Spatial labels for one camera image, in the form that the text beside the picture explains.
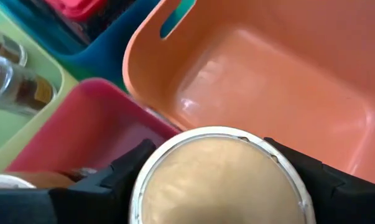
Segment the plastic storage bin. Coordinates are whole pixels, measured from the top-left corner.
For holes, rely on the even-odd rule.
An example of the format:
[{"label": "plastic storage bin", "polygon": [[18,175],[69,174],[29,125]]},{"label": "plastic storage bin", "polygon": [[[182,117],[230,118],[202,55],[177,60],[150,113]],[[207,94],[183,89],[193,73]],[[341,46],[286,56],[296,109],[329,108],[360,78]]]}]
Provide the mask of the plastic storage bin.
[{"label": "plastic storage bin", "polygon": [[102,168],[145,138],[160,146],[177,133],[110,82],[92,78],[72,90],[7,170]]},{"label": "plastic storage bin", "polygon": [[178,3],[129,42],[135,98],[183,129],[271,136],[375,182],[375,1],[196,1],[161,38]]},{"label": "plastic storage bin", "polygon": [[44,0],[54,9],[53,14],[87,44],[105,31],[134,1]]},{"label": "plastic storage bin", "polygon": [[1,11],[0,31],[25,47],[28,53],[27,67],[50,80],[58,90],[56,98],[34,117],[0,110],[0,171],[2,171],[39,130],[77,81]]},{"label": "plastic storage bin", "polygon": [[56,22],[20,0],[0,0],[0,7],[77,80],[103,77],[125,89],[121,75],[125,48],[133,32],[157,3],[158,0],[136,0],[85,49]]}]

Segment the glass jar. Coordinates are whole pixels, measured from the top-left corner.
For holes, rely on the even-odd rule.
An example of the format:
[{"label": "glass jar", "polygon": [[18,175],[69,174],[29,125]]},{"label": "glass jar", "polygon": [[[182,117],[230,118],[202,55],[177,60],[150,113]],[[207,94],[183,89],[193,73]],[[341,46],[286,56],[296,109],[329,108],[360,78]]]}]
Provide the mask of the glass jar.
[{"label": "glass jar", "polygon": [[46,79],[0,56],[0,109],[36,114],[56,94]]},{"label": "glass jar", "polygon": [[27,52],[24,47],[0,32],[0,56],[6,57],[13,63],[25,66]]}]

